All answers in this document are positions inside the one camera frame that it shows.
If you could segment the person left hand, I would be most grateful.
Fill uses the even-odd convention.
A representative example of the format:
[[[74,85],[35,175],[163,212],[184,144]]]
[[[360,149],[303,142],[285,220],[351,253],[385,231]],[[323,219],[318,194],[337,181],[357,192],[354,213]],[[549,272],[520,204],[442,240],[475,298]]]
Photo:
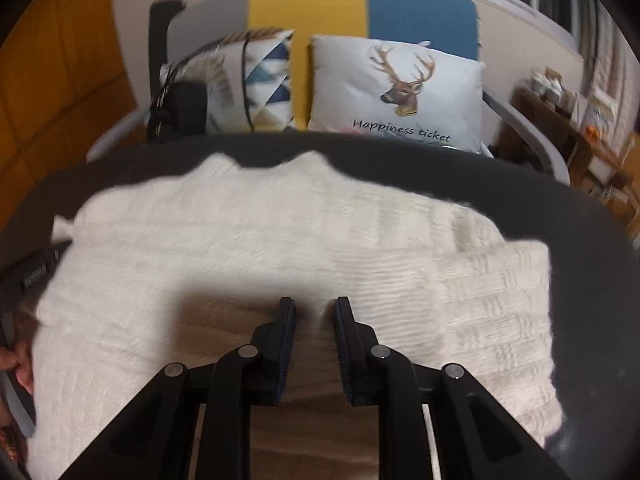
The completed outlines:
[[[17,382],[29,394],[34,393],[34,376],[32,376],[32,360],[29,344],[19,341],[12,350],[2,348],[0,352],[0,368],[4,372],[13,372]]]

